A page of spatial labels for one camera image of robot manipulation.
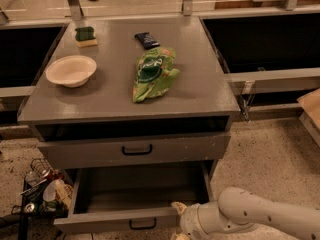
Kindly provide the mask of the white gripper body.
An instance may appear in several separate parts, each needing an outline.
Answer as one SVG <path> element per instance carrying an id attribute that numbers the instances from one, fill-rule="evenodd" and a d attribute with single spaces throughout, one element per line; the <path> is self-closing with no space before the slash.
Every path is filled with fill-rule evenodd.
<path id="1" fill-rule="evenodd" d="M 179 215 L 180 227 L 184 235 L 190 240 L 209 240 L 213 233 L 214 215 L 214 205 L 211 202 L 191 206 L 181 204 Z"/>

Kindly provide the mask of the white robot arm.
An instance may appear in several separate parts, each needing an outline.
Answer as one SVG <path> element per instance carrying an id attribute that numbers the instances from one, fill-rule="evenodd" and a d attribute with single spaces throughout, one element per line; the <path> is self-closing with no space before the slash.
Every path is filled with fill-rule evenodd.
<path id="1" fill-rule="evenodd" d="M 224 189 L 205 204 L 173 202 L 181 232 L 170 240 L 210 240 L 214 233 L 245 233 L 258 224 L 298 240 L 320 240 L 320 210 L 264 199 L 237 187 Z"/>

